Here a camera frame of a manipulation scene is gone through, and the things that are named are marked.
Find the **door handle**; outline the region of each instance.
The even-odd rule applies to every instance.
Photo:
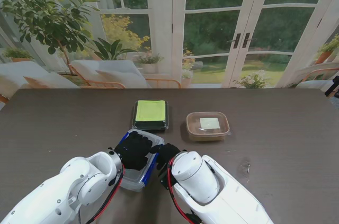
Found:
[[[249,37],[249,32],[247,32],[246,35],[245,35],[245,40],[244,40],[243,48],[246,48],[248,41],[256,40],[256,39],[249,39],[248,37]]]
[[[228,40],[227,42],[234,42],[233,48],[238,48],[239,40],[240,40],[240,33],[237,34],[235,40]]]

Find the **food container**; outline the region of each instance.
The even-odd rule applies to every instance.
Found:
[[[160,100],[149,100],[148,102],[158,102]],[[164,112],[165,119],[163,121],[137,121],[137,110],[138,110],[138,102],[135,103],[134,114],[132,120],[132,128],[139,130],[167,130],[168,129],[168,102],[163,101],[165,104]]]
[[[192,141],[224,140],[229,133],[226,116],[220,112],[195,112],[186,118],[187,131]]]
[[[129,130],[125,136],[121,139],[121,141],[125,140],[126,137],[128,137],[129,133],[136,131],[138,134],[141,134],[145,137],[148,137],[150,141],[152,141],[152,146],[156,145],[163,145],[164,140],[161,137],[158,137],[154,134],[141,131],[141,130],[136,130],[136,129],[131,129]],[[158,154],[148,154],[146,157],[148,158],[146,166],[140,170],[134,170],[134,169],[125,169],[125,175],[123,176],[123,179],[121,181],[120,186],[130,190],[130,191],[136,191],[139,192],[144,188],[148,180],[150,178],[150,175],[152,173],[152,170],[155,166],[155,160]]]

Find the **black glove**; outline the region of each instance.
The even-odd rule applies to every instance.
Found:
[[[148,158],[146,155],[151,147],[152,141],[133,131],[116,146],[114,151],[120,156],[125,168],[140,171],[147,164]]]
[[[168,162],[170,162],[170,160],[175,155],[177,155],[181,151],[177,147],[173,146],[172,144],[165,144],[165,145],[154,146],[150,149],[149,152],[151,154],[159,153],[157,160],[156,160],[156,163],[158,163],[157,170],[160,170],[165,165],[167,165]]]

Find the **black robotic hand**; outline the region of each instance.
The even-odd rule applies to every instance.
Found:
[[[125,168],[140,171],[147,164],[146,155],[151,147],[152,141],[133,131],[115,147],[114,151],[120,156]]]
[[[167,182],[168,181],[167,172],[166,172],[167,164],[171,161],[173,157],[175,157],[175,155],[177,155],[180,152],[181,151],[176,146],[173,146],[172,144],[154,146],[150,150],[151,154],[159,153],[156,163],[158,163],[157,170],[161,169],[161,171],[159,172],[158,176],[160,178],[161,184],[166,189],[169,189],[169,185]],[[176,183],[176,180],[174,176],[171,174],[171,185],[173,186],[175,183]]]
[[[166,168],[168,162],[181,151],[176,146],[167,143],[165,145],[154,146],[149,152],[151,154],[159,153],[156,163],[158,163],[157,170],[160,170],[163,167]]]

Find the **red cable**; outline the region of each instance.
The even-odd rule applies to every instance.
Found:
[[[125,174],[125,166],[122,164],[122,175]],[[122,182],[122,179],[120,180],[117,189],[114,191],[114,193],[112,194],[111,198],[109,199],[108,203],[105,205],[105,207],[102,209],[102,211],[94,218],[94,220],[96,220],[97,218],[99,218],[99,216],[106,210],[106,208],[108,207],[108,205],[111,203],[111,200],[113,199],[114,195],[116,194],[116,192],[118,191],[118,188],[120,187],[120,184]]]
[[[172,190],[172,184],[171,184],[171,165],[174,161],[174,158],[171,159],[171,161],[169,162],[169,167],[167,169],[167,181],[168,181],[168,188],[169,188],[169,191],[171,193],[171,196],[172,196],[172,200],[173,200],[173,203],[175,204],[175,207],[177,208],[177,210],[179,211],[179,213],[182,215],[182,217],[184,217],[190,224],[194,224],[188,217],[187,215],[181,210],[181,208],[179,207],[176,199],[174,198],[174,194],[173,194],[173,190]]]

